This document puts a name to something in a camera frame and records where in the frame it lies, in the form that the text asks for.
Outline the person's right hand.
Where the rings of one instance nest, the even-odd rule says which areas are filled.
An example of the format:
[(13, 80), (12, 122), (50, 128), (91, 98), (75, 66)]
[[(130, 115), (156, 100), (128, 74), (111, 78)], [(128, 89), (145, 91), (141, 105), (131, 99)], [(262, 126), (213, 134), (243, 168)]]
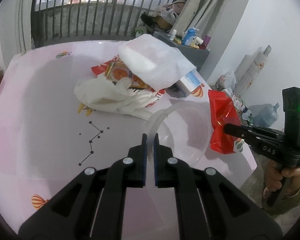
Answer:
[(282, 187), (283, 178), (290, 178), (290, 184), (286, 189), (286, 196), (291, 197), (298, 193), (300, 190), (300, 167), (286, 168), (279, 171), (277, 163), (270, 160), (267, 165), (266, 171), (266, 189), (268, 192), (275, 192)]

